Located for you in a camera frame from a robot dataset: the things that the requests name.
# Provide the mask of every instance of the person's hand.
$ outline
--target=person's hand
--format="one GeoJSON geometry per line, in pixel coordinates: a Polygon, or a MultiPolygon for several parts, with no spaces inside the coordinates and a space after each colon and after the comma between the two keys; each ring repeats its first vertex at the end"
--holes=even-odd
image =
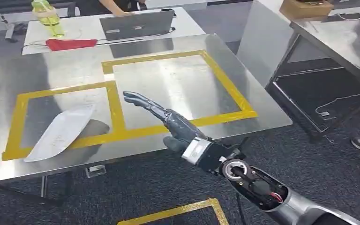
{"type": "Polygon", "coordinates": [[[132,12],[121,12],[121,13],[117,13],[115,16],[127,16],[127,15],[135,15],[135,13],[132,13],[132,12]]]}
{"type": "Polygon", "coordinates": [[[164,109],[158,103],[135,92],[124,91],[123,95],[126,102],[143,107],[163,122],[172,134],[172,137],[164,138],[164,144],[170,150],[183,152],[195,137],[208,139],[194,124],[178,112],[164,109]]]}

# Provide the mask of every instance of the green water bottle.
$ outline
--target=green water bottle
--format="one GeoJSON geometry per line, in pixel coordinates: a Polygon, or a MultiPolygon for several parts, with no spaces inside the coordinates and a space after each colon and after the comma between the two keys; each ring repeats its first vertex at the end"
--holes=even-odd
{"type": "Polygon", "coordinates": [[[60,26],[60,17],[57,15],[56,9],[47,0],[33,0],[31,5],[33,14],[53,37],[64,36],[63,29],[60,26]]]}

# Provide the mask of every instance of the white cord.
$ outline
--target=white cord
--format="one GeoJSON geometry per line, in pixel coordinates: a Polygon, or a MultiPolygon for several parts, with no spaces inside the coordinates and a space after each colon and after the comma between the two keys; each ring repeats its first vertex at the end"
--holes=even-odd
{"type": "Polygon", "coordinates": [[[335,143],[333,140],[329,139],[328,136],[324,135],[324,137],[326,137],[326,139],[328,140],[328,142],[330,142],[330,143],[332,143],[332,144],[335,143]]]}
{"type": "Polygon", "coordinates": [[[347,19],[347,18],[344,18],[341,14],[338,14],[338,16],[340,17],[340,18],[342,18],[343,20],[360,20],[360,16],[359,16],[359,18],[356,18],[356,19],[347,19]]]}
{"type": "Polygon", "coordinates": [[[324,105],[322,105],[322,106],[317,107],[317,108],[315,109],[315,112],[316,112],[317,114],[321,115],[321,116],[327,116],[327,115],[329,115],[328,112],[318,112],[318,109],[319,109],[319,108],[322,108],[322,107],[324,107],[324,106],[330,105],[330,104],[336,102],[337,100],[346,99],[346,98],[351,98],[351,97],[355,97],[355,96],[359,96],[359,95],[360,95],[360,93],[357,94],[357,95],[350,95],[350,96],[347,96],[347,97],[337,97],[335,100],[333,100],[333,101],[331,101],[331,102],[328,102],[328,103],[326,103],[326,104],[324,104],[324,105]]]}

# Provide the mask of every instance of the red wire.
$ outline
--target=red wire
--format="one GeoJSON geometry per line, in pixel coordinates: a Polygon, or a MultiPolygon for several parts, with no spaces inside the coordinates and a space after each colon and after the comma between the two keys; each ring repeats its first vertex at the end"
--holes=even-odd
{"type": "Polygon", "coordinates": [[[277,194],[277,193],[275,193],[275,192],[271,192],[270,195],[271,195],[273,198],[275,198],[279,203],[283,203],[283,202],[284,202],[284,200],[282,200],[282,197],[281,197],[279,194],[277,194]]]}

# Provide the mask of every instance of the cardboard box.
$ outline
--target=cardboard box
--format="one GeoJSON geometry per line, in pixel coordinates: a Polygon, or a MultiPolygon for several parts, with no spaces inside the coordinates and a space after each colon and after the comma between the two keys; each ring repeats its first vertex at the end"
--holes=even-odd
{"type": "Polygon", "coordinates": [[[297,0],[284,0],[279,11],[290,20],[326,17],[333,9],[333,5],[327,1],[320,1],[321,4],[311,4],[297,0]]]}

